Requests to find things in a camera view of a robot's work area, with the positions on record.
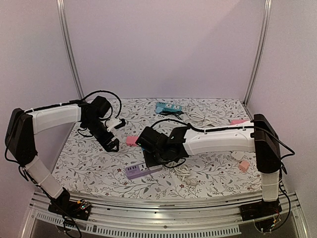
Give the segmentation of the purple power strip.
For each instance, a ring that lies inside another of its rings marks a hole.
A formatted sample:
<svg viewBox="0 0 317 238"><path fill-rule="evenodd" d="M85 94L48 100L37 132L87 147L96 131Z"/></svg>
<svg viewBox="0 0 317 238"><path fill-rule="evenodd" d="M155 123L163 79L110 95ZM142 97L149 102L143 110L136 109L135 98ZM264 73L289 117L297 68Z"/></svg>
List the purple power strip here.
<svg viewBox="0 0 317 238"><path fill-rule="evenodd" d="M146 163L131 165L125 168L126 177L129 180L140 178L146 175L150 175L162 170L162 165L153 166L148 168Z"/></svg>

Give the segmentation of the white tiger plug adapter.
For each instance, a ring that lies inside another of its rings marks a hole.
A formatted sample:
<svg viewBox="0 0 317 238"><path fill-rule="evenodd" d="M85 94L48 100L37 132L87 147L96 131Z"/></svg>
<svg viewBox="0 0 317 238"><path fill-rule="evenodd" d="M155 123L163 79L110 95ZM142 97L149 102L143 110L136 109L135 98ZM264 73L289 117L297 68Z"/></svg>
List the white tiger plug adapter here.
<svg viewBox="0 0 317 238"><path fill-rule="evenodd" d="M241 161L243 159L243 157L244 157L244 153L240 152L240 151L233 151L231 153L231 157L235 161Z"/></svg>

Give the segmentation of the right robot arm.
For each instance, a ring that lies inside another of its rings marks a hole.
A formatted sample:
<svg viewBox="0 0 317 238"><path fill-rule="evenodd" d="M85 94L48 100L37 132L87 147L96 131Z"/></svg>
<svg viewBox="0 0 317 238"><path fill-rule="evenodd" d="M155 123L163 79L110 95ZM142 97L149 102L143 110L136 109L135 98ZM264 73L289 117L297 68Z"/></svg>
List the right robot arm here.
<svg viewBox="0 0 317 238"><path fill-rule="evenodd" d="M154 126L147 126L139 135L136 143L144 150L148 167L167 165L190 156L207 152L254 152L256 166L261 174L262 199L250 205L240 206L244 221L279 214L279 183L286 168L282 162L295 152L278 137L268 120L262 114L240 124L196 128L190 123L180 121L170 135L159 133ZM280 148L289 151L281 155Z"/></svg>

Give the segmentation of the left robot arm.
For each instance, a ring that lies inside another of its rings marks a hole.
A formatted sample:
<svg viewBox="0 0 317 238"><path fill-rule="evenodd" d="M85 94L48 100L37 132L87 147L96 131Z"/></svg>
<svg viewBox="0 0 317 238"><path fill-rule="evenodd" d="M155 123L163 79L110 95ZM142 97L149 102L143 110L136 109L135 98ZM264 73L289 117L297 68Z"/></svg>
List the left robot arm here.
<svg viewBox="0 0 317 238"><path fill-rule="evenodd" d="M120 113L113 114L113 106L96 91L95 99L86 98L53 104L35 109L12 111L5 135L5 152L11 153L11 162L17 163L26 180L31 180L51 201L48 210L68 219L88 220L91 203L85 199L72 201L69 191L52 175L39 158L36 136L43 131L65 124L80 124L89 137L96 139L106 152L117 152L119 140L114 131L124 127L126 121Z"/></svg>

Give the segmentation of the pink flat plug adapter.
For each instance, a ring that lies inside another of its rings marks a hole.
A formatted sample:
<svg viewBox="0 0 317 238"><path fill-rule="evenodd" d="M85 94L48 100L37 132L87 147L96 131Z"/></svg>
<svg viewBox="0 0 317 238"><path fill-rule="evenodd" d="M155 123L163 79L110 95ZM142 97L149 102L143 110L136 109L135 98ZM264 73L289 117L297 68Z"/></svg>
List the pink flat plug adapter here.
<svg viewBox="0 0 317 238"><path fill-rule="evenodd" d="M128 136L126 137L126 144L128 146L137 146L136 141L138 140L137 136Z"/></svg>

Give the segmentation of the white power strip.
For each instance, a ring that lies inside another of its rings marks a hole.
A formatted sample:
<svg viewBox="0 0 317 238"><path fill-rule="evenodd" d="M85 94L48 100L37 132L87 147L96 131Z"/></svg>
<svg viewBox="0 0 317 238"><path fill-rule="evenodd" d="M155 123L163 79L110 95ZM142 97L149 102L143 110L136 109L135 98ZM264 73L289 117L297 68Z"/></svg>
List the white power strip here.
<svg viewBox="0 0 317 238"><path fill-rule="evenodd" d="M156 114L155 119L156 119L156 120L168 119L168 117L167 117L167 116L164 116L164 115Z"/></svg>

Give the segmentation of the floral table mat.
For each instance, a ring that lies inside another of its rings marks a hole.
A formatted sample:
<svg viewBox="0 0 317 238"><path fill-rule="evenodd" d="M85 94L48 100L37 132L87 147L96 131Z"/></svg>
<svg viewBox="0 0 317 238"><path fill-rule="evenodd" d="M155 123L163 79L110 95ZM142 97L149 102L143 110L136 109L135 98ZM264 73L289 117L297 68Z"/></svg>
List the floral table mat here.
<svg viewBox="0 0 317 238"><path fill-rule="evenodd" d="M126 137L137 136L146 126L153 125L156 99L112 100L114 110L126 126L114 135L120 141L117 153L106 152L94 138L79 133L75 125L53 169L53 176L69 191L101 196L141 198L152 200L191 199L229 196L261 192L261 175L253 153L244 152L250 163L244 173L231 157L232 151L209 152L186 160L191 175L181 180L174 169L161 171L129 180L125 168L144 162L142 149L128 146Z"/></svg>

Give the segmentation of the teal power strip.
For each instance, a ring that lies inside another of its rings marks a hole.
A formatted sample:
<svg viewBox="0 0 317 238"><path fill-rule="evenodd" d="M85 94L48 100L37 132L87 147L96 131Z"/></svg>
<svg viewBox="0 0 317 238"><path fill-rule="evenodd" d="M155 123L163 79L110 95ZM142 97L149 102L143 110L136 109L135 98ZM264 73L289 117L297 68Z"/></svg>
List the teal power strip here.
<svg viewBox="0 0 317 238"><path fill-rule="evenodd" d="M157 102L156 103L156 109L155 113L160 114L161 112L179 112L182 111L182 106L180 105L175 105L175 104L169 104L165 102Z"/></svg>

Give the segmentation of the pink power strip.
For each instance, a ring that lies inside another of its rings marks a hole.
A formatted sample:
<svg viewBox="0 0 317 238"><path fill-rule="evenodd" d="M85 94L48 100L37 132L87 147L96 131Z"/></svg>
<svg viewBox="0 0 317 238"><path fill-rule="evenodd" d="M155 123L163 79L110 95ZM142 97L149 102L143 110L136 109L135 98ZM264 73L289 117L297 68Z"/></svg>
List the pink power strip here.
<svg viewBox="0 0 317 238"><path fill-rule="evenodd" d="M230 122L230 125L242 124L250 121L249 119L234 119Z"/></svg>

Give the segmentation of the salmon small cube adapter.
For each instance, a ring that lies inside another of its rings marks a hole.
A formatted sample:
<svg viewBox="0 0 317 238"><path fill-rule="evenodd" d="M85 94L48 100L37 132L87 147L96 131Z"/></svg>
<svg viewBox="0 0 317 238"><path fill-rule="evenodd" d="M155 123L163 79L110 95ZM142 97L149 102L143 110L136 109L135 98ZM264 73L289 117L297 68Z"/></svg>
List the salmon small cube adapter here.
<svg viewBox="0 0 317 238"><path fill-rule="evenodd" d="M239 168L242 172L245 173L245 172L248 170L249 166L250 166L250 163L249 163L248 161L243 160L243 161L241 161L241 162L239 163L238 168Z"/></svg>

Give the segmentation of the aluminium front rail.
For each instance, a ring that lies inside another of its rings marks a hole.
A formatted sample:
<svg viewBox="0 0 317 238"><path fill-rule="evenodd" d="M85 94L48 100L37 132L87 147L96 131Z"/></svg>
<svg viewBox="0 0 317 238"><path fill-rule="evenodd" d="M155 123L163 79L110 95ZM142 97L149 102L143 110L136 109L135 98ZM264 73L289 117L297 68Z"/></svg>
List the aluminium front rail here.
<svg viewBox="0 0 317 238"><path fill-rule="evenodd" d="M278 223L278 230L266 234L256 229L256 221L244 221L240 206L258 202L259 192L224 197L147 200L106 197L72 193L92 203L87 221L78 225L84 237L90 235L110 238L224 238L267 237L308 238L297 194L281 195L279 201L286 223Z"/></svg>

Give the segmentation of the left aluminium frame post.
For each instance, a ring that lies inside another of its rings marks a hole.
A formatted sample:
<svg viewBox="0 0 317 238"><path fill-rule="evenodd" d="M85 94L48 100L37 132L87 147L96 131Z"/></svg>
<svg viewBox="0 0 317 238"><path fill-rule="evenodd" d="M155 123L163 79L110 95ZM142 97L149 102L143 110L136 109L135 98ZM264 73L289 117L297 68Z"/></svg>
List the left aluminium frame post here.
<svg viewBox="0 0 317 238"><path fill-rule="evenodd" d="M64 0L57 0L57 12L62 32L62 38L65 45L66 55L69 62L70 71L72 74L72 78L74 81L75 89L79 98L84 98L84 90L82 87L82 83L79 77L76 60L72 48L71 38L69 34L68 24L67 24L67 17L66 17L66 9L65 9L65 1Z"/></svg>

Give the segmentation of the aluminium frame post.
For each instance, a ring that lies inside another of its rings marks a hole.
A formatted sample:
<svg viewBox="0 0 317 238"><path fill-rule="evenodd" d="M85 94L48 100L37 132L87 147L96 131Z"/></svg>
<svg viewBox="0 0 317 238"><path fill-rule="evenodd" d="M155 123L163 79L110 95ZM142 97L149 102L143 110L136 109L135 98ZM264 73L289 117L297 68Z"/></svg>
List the aluminium frame post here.
<svg viewBox="0 0 317 238"><path fill-rule="evenodd" d="M267 31L268 31L268 27L269 27L271 8L272 8L272 0L265 0L264 1L264 12L263 12L262 26L261 26L261 30L260 30L260 37L259 37L256 55L255 55L255 60L254 60L253 66L252 66L251 76L250 76L250 80L249 80L249 83L247 86L246 94L245 94L244 99L243 99L243 105L245 107L248 106L248 104L251 100L252 92L253 92L255 82L257 79L257 75L258 75L258 71L260 69L262 55L264 52L266 36L267 36Z"/></svg>
<svg viewBox="0 0 317 238"><path fill-rule="evenodd" d="M67 24L67 17L66 17L66 9L65 9L65 1L64 0L57 0L57 12L62 32L62 38L65 45L66 55L69 62L70 71L72 74L72 78L74 81L75 89L79 98L84 98L84 90L82 87L82 83L79 77L76 60L72 48L71 38L69 34L68 24Z"/></svg>

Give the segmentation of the right aluminium frame post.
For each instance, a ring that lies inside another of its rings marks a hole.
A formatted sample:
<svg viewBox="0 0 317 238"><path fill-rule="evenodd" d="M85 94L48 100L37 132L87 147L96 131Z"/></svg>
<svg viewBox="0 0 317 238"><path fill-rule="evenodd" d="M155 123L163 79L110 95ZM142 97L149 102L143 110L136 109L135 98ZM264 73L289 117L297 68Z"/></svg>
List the right aluminium frame post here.
<svg viewBox="0 0 317 238"><path fill-rule="evenodd" d="M250 76L250 80L249 80L249 83L247 86L246 94L245 94L244 99L243 99L243 105L245 107L248 106L248 104L251 100L252 92L253 92L255 82L257 79L257 75L258 75L258 71L260 69L262 55L264 52L266 36L267 36L267 31L268 31L268 27L269 27L271 8L272 8L272 0L265 0L264 1L264 12L263 12L262 26L261 26L261 30L260 30L260 37L259 37L256 55L255 55L255 60L254 60L253 66L252 66L251 76Z"/></svg>

